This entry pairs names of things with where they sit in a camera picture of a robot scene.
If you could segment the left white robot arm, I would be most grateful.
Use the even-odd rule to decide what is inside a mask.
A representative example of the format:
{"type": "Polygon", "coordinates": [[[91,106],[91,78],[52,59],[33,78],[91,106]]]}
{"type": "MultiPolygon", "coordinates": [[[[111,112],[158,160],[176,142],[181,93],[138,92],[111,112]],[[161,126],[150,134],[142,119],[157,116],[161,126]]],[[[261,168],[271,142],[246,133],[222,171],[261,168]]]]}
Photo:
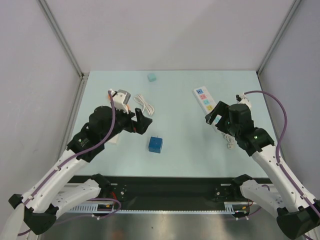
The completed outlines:
{"type": "Polygon", "coordinates": [[[74,190],[59,192],[105,149],[106,142],[123,131],[143,135],[152,122],[140,108],[124,111],[115,106],[97,107],[42,179],[25,193],[15,193],[9,198],[13,209],[20,210],[19,218],[28,230],[19,232],[16,229],[7,239],[13,240],[29,232],[41,235],[73,207],[91,199],[107,199],[111,183],[99,173],[90,176],[74,190]]]}

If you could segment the blue cube plug adapter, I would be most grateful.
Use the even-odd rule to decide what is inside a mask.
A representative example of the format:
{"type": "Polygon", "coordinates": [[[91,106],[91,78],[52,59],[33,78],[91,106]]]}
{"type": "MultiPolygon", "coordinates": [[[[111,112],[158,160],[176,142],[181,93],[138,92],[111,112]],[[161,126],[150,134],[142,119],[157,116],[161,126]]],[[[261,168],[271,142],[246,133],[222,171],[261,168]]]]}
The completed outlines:
{"type": "Polygon", "coordinates": [[[151,136],[148,144],[148,151],[151,153],[160,154],[162,151],[163,139],[160,137],[151,136]]]}

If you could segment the white colourful power strip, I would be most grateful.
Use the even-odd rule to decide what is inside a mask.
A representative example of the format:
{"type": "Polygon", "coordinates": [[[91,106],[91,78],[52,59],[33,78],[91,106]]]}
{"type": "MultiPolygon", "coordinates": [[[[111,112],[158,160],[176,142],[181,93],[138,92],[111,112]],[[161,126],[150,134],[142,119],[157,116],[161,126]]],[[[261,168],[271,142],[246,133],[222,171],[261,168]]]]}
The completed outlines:
{"type": "Polygon", "coordinates": [[[214,101],[213,97],[210,95],[207,88],[205,86],[197,87],[192,92],[204,114],[210,114],[217,104],[214,101]]]}

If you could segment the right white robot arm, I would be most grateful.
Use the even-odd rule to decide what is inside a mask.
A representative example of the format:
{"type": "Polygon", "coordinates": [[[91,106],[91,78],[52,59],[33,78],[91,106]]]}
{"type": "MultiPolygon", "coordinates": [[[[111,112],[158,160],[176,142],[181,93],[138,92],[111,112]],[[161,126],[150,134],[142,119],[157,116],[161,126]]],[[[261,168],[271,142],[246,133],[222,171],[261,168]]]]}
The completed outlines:
{"type": "Polygon", "coordinates": [[[264,170],[277,190],[273,193],[244,174],[235,178],[235,185],[230,188],[235,200],[247,198],[257,203],[276,219],[278,227],[291,240],[319,227],[320,201],[280,157],[267,131],[254,125],[251,108],[246,103],[227,105],[219,101],[205,120],[220,132],[234,137],[237,145],[264,170]]]}

